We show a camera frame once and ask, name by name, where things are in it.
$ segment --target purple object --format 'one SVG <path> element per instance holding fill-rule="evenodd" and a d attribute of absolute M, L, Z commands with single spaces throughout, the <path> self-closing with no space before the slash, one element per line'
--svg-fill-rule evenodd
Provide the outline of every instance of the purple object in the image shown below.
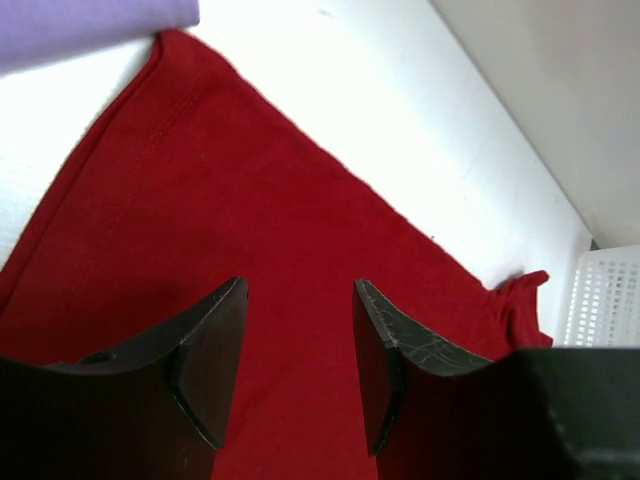
<path fill-rule="evenodd" d="M 2 0 L 0 69 L 199 21 L 198 0 Z"/>

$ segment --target white table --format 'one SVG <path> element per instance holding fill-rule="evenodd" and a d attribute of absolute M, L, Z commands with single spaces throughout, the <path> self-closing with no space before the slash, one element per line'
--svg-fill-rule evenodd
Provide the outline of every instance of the white table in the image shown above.
<path fill-rule="evenodd" d="M 485 286 L 547 270 L 538 309 L 557 335 L 591 235 L 429 3 L 201 3 L 193 34 Z M 0 262 L 151 42 L 0 78 Z"/>

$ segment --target white surface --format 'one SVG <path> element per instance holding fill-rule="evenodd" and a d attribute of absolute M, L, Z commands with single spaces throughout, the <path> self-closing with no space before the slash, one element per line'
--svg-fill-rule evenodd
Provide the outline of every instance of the white surface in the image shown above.
<path fill-rule="evenodd" d="M 640 345 L 640 245 L 587 252 L 569 312 L 565 345 Z"/>
<path fill-rule="evenodd" d="M 432 1 L 600 246 L 640 243 L 640 2 Z"/>
<path fill-rule="evenodd" d="M 541 325 L 551 334 L 564 326 L 589 232 L 428 3 L 203 1 L 201 18 L 196 35 L 487 287 L 523 271 L 549 271 Z M 83 80 L 47 76 L 50 91 L 38 103 L 31 98 L 45 82 L 40 72 L 1 80 L 0 181 L 11 182 L 8 165 L 23 163 L 50 181 L 93 117 L 74 107 L 61 121 L 56 105 L 92 100 L 98 110 L 112 95 L 106 83 L 94 89 L 89 77 L 128 77 L 139 47 L 76 60 L 93 62 Z M 25 87 L 16 87 L 23 80 Z M 64 92 L 74 93 L 60 101 Z M 11 120 L 16 115 L 56 121 L 27 128 Z M 4 230 L 24 226 L 38 188 L 5 195 Z"/>

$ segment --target red cloth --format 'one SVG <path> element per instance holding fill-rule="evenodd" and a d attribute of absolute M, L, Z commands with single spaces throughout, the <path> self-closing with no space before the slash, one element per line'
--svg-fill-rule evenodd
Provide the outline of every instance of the red cloth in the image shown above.
<path fill-rule="evenodd" d="M 485 290 L 223 58 L 165 32 L 2 271 L 0 351 L 76 361 L 231 276 L 248 279 L 250 313 L 217 479 L 375 478 L 351 330 L 356 278 L 486 357 L 549 344 L 535 317 L 546 274 Z"/>

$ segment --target perforated basket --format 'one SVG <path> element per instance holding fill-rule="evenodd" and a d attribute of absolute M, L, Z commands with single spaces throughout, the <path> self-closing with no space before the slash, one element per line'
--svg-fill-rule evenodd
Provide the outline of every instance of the perforated basket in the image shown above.
<path fill-rule="evenodd" d="M 586 253 L 576 271 L 565 345 L 640 345 L 640 245 Z"/>

